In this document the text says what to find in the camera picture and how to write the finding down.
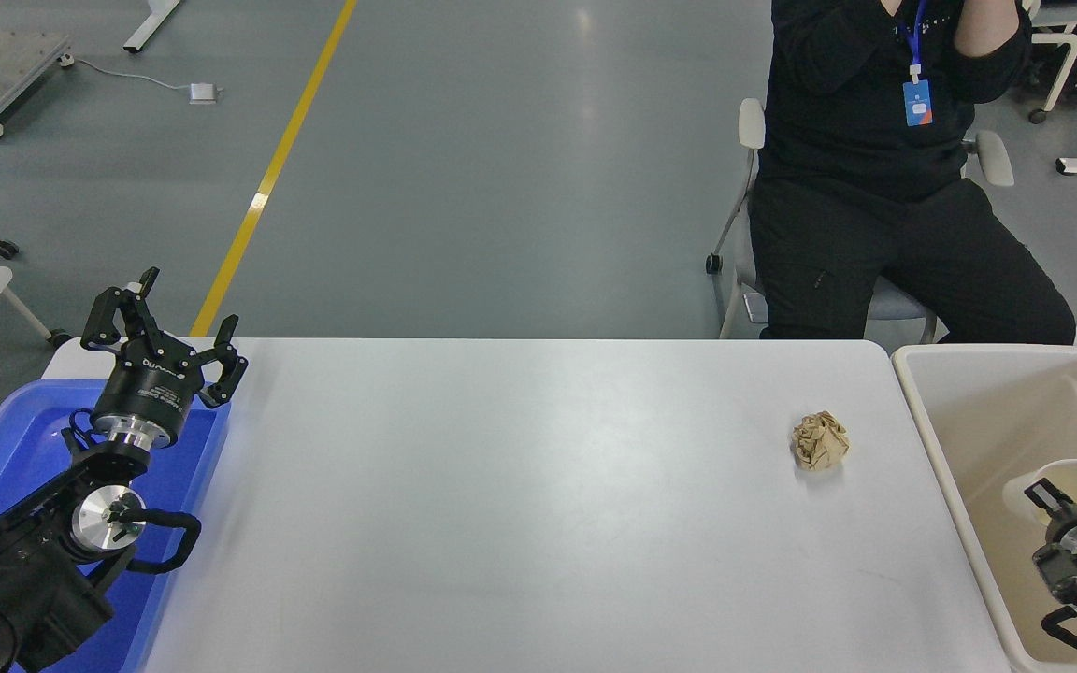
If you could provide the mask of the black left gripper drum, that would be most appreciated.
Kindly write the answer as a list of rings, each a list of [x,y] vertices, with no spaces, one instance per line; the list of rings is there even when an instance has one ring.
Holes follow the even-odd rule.
[[[138,419],[150,427],[146,434],[154,441],[179,440],[194,396],[204,384],[200,369],[180,366],[194,353],[183,342],[168,341],[158,348],[145,341],[124,342],[93,408],[94,431],[104,436]]]

